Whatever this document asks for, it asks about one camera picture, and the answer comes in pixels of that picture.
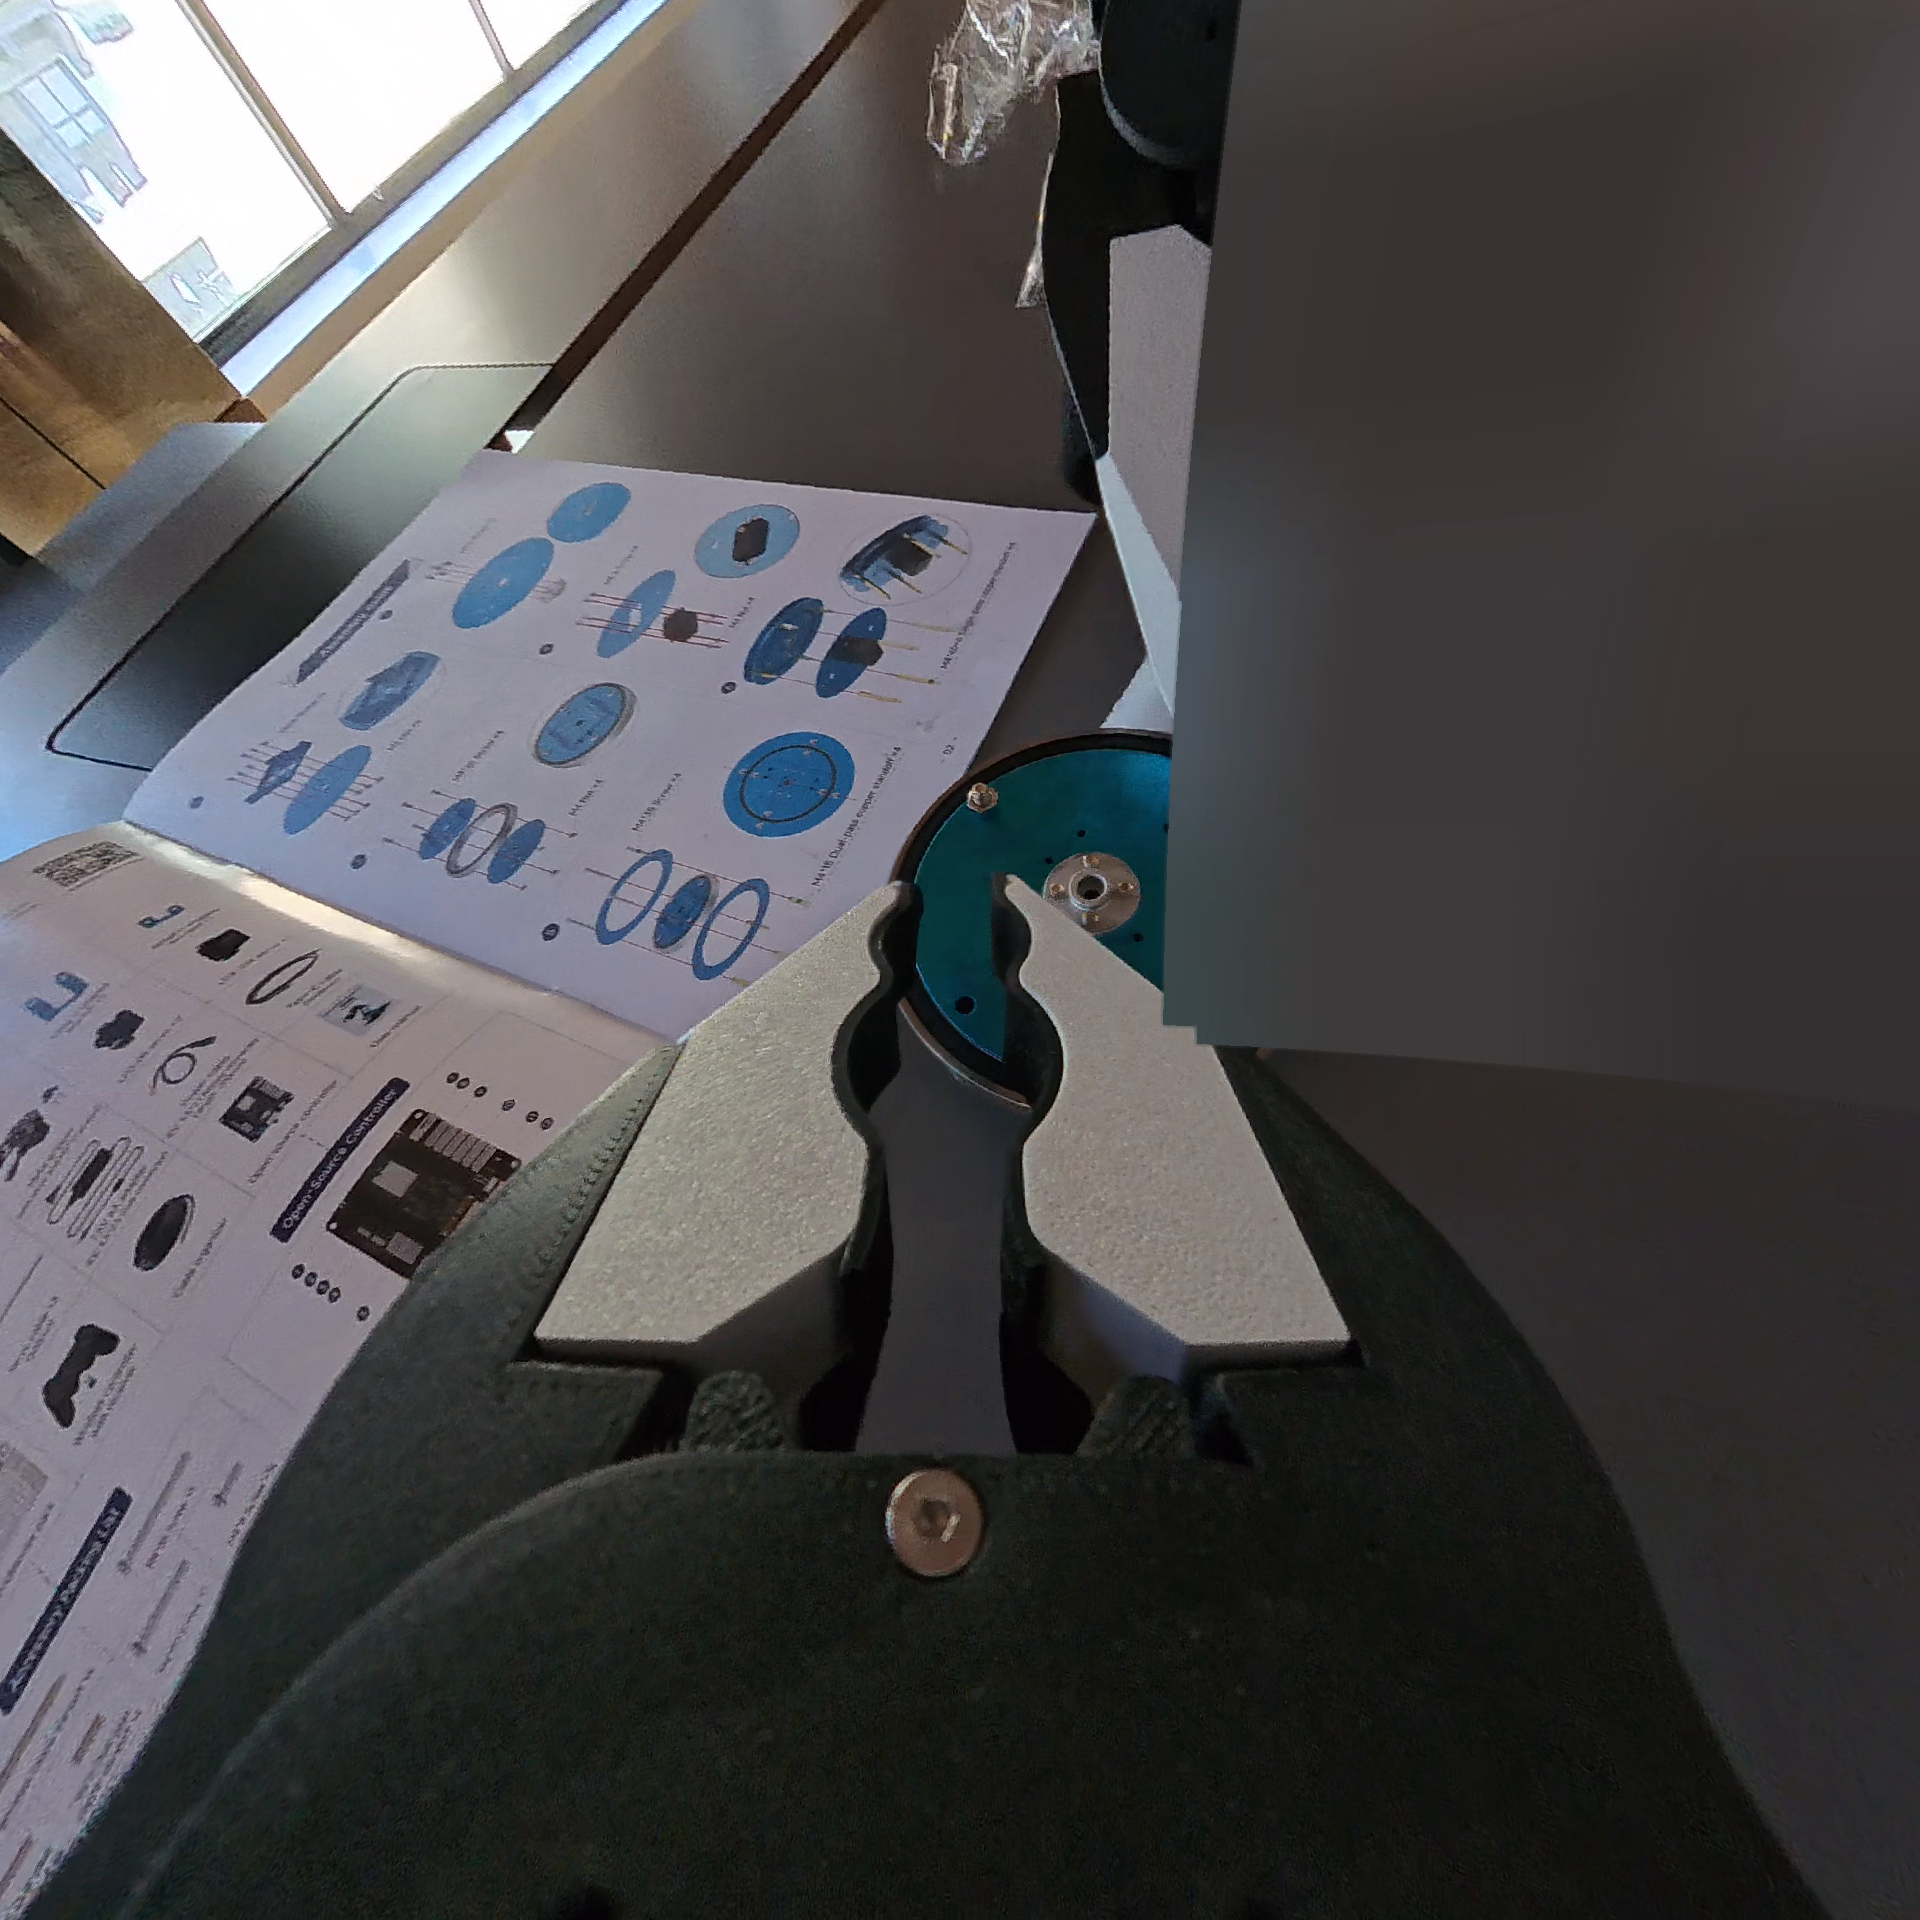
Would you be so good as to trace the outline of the dark grey desk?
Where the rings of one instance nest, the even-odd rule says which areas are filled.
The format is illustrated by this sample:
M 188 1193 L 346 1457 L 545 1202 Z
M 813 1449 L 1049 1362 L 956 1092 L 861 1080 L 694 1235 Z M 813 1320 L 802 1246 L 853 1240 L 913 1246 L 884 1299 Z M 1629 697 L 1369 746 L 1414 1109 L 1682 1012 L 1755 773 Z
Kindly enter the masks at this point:
M 1012 306 L 1045 166 L 924 147 L 949 4 L 845 53 L 546 408 L 550 457 L 1073 504 Z M 1915 1114 L 1282 1053 L 1546 1360 L 1767 1822 L 1835 1915 L 1915 1915 Z

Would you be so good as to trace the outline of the round teal turntable disc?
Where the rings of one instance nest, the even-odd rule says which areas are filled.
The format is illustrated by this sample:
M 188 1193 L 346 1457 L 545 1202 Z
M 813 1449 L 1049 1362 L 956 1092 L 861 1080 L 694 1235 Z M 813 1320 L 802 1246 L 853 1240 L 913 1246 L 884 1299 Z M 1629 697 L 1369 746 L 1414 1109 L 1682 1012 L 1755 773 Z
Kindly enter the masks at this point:
M 908 841 L 897 875 L 918 890 L 917 981 L 926 1040 L 1011 1096 L 1006 996 L 991 960 L 991 878 L 1018 875 L 1154 987 L 1163 982 L 1165 734 L 1102 729 L 1012 752 L 964 776 Z

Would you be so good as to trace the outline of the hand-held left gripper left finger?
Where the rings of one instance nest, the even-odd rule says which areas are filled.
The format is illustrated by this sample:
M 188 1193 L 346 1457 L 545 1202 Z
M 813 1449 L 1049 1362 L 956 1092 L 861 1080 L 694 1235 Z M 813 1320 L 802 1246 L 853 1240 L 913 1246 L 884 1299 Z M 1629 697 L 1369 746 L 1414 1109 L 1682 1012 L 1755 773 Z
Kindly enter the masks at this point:
M 842 1358 L 917 890 L 887 882 L 698 1025 L 534 1333 L 562 1358 Z

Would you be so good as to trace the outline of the wooden cabinet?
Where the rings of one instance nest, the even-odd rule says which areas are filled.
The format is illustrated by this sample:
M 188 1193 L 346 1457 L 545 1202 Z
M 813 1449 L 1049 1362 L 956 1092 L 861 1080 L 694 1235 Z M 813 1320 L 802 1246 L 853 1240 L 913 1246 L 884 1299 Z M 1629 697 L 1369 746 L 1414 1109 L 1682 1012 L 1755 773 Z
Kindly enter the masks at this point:
M 3 134 L 3 532 L 38 553 L 177 425 L 260 421 Z

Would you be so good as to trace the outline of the large window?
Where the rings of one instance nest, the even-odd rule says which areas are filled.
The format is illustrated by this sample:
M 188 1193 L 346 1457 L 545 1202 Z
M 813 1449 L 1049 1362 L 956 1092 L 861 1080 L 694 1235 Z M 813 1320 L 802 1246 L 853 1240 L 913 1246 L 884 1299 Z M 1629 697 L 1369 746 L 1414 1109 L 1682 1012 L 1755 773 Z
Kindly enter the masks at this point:
M 3 126 L 190 339 L 229 348 L 612 10 L 4 3 Z

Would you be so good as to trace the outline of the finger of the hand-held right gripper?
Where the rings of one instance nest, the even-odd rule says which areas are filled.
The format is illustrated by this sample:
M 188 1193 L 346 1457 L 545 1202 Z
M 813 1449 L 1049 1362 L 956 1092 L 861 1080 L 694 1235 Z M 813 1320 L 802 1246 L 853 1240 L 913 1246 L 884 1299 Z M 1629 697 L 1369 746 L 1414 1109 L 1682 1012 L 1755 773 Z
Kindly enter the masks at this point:
M 1146 646 L 1113 725 L 1170 722 L 1209 262 L 1185 229 L 1111 241 L 1108 441 L 1095 475 Z

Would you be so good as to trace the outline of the crumpled clear plastic bag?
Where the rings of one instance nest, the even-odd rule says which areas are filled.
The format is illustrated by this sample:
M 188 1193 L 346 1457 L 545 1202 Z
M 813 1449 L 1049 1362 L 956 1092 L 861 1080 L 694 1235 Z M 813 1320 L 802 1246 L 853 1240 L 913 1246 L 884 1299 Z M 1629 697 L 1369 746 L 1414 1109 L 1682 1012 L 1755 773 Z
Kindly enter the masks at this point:
M 931 60 L 931 149 L 972 164 L 1025 98 L 1097 68 L 1099 12 L 1095 3 L 964 3 Z

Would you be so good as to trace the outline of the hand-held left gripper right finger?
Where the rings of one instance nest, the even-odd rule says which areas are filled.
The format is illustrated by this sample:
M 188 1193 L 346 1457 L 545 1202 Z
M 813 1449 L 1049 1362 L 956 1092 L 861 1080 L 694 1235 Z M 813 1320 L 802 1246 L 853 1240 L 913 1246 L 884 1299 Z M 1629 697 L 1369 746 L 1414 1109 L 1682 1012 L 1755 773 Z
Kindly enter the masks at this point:
M 998 882 L 1009 1012 L 1041 1017 L 1021 1214 L 1041 1348 L 1069 1378 L 1194 1378 L 1321 1360 L 1350 1333 L 1212 1046 L 1138 971 L 1015 875 Z

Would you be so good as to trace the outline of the open instruction booklet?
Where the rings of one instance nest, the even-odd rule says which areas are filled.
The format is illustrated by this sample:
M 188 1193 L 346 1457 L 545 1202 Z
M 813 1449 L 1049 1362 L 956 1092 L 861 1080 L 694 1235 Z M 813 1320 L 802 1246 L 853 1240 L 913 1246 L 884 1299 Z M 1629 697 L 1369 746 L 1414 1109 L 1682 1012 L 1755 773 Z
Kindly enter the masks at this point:
M 481 456 L 123 822 L 4 865 L 10 1878 L 403 1284 L 890 874 L 1091 522 Z

